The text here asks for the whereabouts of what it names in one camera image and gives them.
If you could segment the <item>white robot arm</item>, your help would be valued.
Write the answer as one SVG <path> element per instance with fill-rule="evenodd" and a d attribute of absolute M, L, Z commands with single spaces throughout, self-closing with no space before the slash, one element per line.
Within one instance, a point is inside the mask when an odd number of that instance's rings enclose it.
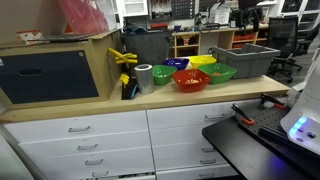
<path fill-rule="evenodd" d="M 288 139 L 316 154 L 320 154 L 320 54 L 316 52 L 299 98 L 290 97 L 292 108 L 281 121 Z"/>

